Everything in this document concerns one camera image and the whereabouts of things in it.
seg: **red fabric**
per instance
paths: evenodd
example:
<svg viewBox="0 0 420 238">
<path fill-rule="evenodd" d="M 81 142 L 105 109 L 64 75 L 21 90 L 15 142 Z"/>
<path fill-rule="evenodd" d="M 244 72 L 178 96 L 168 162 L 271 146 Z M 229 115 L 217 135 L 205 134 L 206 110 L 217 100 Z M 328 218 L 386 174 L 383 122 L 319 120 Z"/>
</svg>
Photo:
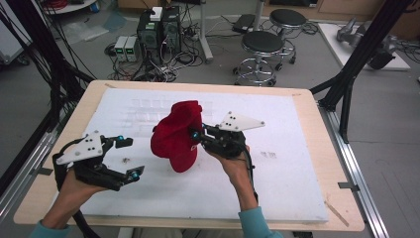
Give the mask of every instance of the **red fabric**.
<svg viewBox="0 0 420 238">
<path fill-rule="evenodd" d="M 177 102 L 172 105 L 170 114 L 154 128 L 152 152 L 168 158 L 178 173 L 191 168 L 197 158 L 198 142 L 191 139 L 189 128 L 202 130 L 201 110 L 198 101 Z"/>
</svg>

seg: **black stool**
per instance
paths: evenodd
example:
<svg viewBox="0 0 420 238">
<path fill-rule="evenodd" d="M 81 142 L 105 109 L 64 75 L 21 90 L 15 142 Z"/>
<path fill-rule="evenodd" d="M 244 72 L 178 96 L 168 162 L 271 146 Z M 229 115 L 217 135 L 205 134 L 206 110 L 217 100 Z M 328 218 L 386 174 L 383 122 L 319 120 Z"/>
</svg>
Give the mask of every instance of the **black stool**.
<svg viewBox="0 0 420 238">
<path fill-rule="evenodd" d="M 240 79 L 257 83 L 262 86 L 274 86 L 276 83 L 274 69 L 263 60 L 266 57 L 273 57 L 282 54 L 284 41 L 270 32 L 255 31 L 246 33 L 242 38 L 242 48 L 255 55 L 255 58 L 245 59 L 238 67 L 235 67 L 234 74 L 237 74 L 235 85 L 239 85 Z"/>
<path fill-rule="evenodd" d="M 285 34 L 289 30 L 301 29 L 302 26 L 306 23 L 306 18 L 302 14 L 290 9 L 277 9 L 269 14 L 269 20 L 273 25 L 279 27 L 280 31 L 278 32 L 278 36 L 284 40 L 284 43 L 291 45 L 291 48 L 284 47 L 281 60 L 275 66 L 276 70 L 281 70 L 284 56 L 293 54 L 293 57 L 289 62 L 294 63 L 296 61 L 296 46 L 290 40 L 285 38 Z"/>
</svg>

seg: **wooden table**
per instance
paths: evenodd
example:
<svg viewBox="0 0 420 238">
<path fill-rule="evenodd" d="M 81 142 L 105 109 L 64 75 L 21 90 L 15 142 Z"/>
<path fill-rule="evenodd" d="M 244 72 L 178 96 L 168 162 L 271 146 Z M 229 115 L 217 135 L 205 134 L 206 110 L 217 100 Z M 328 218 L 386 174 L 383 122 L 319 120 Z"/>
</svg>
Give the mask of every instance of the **wooden table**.
<svg viewBox="0 0 420 238">
<path fill-rule="evenodd" d="M 107 88 L 132 88 L 149 90 L 196 91 L 196 92 L 235 92 L 292 96 L 306 138 L 312 164 L 323 193 L 329 221 L 326 223 L 284 223 L 269 222 L 270 229 L 278 230 L 326 230 L 326 231 L 362 231 L 365 228 L 359 208 L 349 189 L 341 189 L 338 182 L 347 181 L 326 126 L 311 92 L 307 89 L 247 87 L 207 84 L 156 83 L 96 80 L 89 84 L 86 92 L 74 110 L 68 123 L 57 139 L 52 154 L 57 153 L 65 144 L 80 138 L 89 123 L 102 94 Z M 52 169 L 51 157 L 44 168 Z M 53 174 L 38 175 L 18 208 L 14 220 L 18 224 L 37 223 L 50 208 L 56 193 Z M 170 219 L 149 217 L 121 216 L 86 216 L 90 225 L 121 227 L 178 227 L 207 229 L 239 229 L 239 219 Z"/>
</svg>

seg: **gray floor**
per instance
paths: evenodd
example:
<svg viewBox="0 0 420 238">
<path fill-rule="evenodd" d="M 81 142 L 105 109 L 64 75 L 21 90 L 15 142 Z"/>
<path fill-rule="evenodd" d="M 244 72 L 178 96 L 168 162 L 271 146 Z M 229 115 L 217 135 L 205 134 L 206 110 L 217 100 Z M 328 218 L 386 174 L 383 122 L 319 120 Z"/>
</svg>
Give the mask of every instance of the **gray floor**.
<svg viewBox="0 0 420 238">
<path fill-rule="evenodd" d="M 209 16 L 219 16 L 220 1 L 209 5 Z M 243 9 L 225 10 L 238 15 L 252 12 L 253 4 Z M 62 17 L 64 23 L 84 22 L 90 27 L 102 25 L 110 16 L 103 9 L 98 14 L 79 11 Z M 209 19 L 207 29 L 223 21 Z M 120 35 L 135 34 L 137 22 L 129 20 L 123 28 L 105 34 L 92 42 L 71 45 L 86 66 L 98 78 L 112 73 L 112 64 L 103 53 L 106 46 Z M 233 34 L 226 23 L 212 34 Z M 176 82 L 233 84 L 233 67 L 249 55 L 240 47 L 240 37 L 208 38 L 214 60 L 210 64 L 187 67 L 179 72 Z M 63 43 L 57 42 L 63 49 Z M 311 88 L 335 76 L 340 65 L 320 34 L 301 34 L 293 40 L 297 46 L 296 64 L 285 63 L 277 72 L 276 87 Z M 354 85 L 349 124 L 349 139 L 364 173 L 367 185 L 390 237 L 420 237 L 420 65 L 399 54 L 411 66 L 409 71 L 363 70 Z M 315 95 L 321 99 L 325 92 Z M 3 175 L 49 110 L 49 88 L 31 64 L 10 65 L 0 72 L 0 151 Z M 26 237 L 32 226 L 17 225 L 13 213 L 21 197 L 0 224 L 0 237 Z M 94 227 L 102 237 L 117 237 L 117 228 Z M 70 237 L 81 237 L 73 229 Z M 314 237 L 371 237 L 368 229 L 361 233 L 314 232 Z"/>
</svg>

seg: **round stool seat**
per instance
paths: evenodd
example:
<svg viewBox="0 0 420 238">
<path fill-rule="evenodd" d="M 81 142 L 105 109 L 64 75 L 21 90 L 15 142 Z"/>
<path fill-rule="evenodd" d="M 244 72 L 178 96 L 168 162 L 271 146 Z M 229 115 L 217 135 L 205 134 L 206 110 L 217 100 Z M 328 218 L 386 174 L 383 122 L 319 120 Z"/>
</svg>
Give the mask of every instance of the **round stool seat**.
<svg viewBox="0 0 420 238">
<path fill-rule="evenodd" d="M 282 50 L 284 41 L 275 34 L 263 31 L 246 33 L 242 37 L 242 46 L 246 51 L 273 55 Z"/>
<path fill-rule="evenodd" d="M 277 9 L 269 14 L 269 20 L 278 27 L 298 28 L 306 23 L 306 18 L 290 9 Z"/>
</svg>

